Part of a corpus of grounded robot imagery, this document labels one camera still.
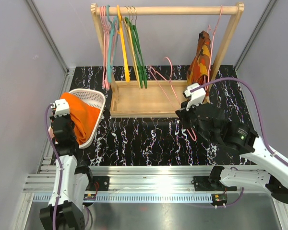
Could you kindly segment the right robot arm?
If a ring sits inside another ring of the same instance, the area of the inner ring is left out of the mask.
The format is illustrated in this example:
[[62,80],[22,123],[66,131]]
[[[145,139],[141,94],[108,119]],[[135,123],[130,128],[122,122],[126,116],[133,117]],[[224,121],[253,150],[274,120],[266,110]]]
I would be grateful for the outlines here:
[[208,177],[212,189],[261,187],[274,199],[288,204],[288,160],[273,153],[253,128],[230,121],[223,110],[208,103],[189,109],[182,107],[175,113],[185,129],[195,130],[225,153],[239,155],[262,167],[261,171],[252,171],[215,166]]

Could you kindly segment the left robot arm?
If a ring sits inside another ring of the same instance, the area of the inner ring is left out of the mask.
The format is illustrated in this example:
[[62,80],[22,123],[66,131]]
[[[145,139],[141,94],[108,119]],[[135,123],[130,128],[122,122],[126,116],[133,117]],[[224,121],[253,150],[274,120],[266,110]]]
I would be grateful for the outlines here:
[[87,166],[78,166],[79,144],[71,116],[54,115],[50,119],[56,175],[48,206],[40,210],[39,218],[46,230],[84,230],[84,193],[95,181]]

